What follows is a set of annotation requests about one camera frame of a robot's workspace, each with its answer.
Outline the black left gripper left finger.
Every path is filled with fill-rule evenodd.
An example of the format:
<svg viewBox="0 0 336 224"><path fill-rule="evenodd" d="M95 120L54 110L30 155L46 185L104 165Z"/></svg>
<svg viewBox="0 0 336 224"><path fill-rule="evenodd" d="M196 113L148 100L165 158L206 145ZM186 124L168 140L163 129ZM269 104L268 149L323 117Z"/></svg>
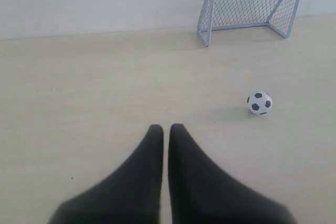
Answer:
<svg viewBox="0 0 336 224"><path fill-rule="evenodd" d="M159 223L164 137L150 125L124 163L89 190L62 203L50 223Z"/></svg>

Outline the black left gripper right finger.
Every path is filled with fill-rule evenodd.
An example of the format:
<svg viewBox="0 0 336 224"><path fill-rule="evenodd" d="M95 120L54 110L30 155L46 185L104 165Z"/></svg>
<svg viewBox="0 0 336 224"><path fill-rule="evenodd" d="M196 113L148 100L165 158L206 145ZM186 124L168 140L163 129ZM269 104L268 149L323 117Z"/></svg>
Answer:
<svg viewBox="0 0 336 224"><path fill-rule="evenodd" d="M296 223L287 207L216 165L183 124L170 129L168 180L173 223Z"/></svg>

